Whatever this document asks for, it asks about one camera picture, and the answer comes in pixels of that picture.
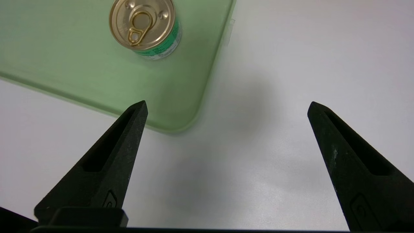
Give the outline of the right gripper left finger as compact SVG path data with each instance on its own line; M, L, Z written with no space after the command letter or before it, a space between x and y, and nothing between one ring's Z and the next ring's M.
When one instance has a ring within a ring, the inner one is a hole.
M36 205L40 225L63 207L122 208L147 116L145 101L120 115Z

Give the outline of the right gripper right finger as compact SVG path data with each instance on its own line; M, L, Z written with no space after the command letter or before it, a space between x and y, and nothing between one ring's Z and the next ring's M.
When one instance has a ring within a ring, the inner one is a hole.
M330 108L307 116L349 230L412 233L413 182Z

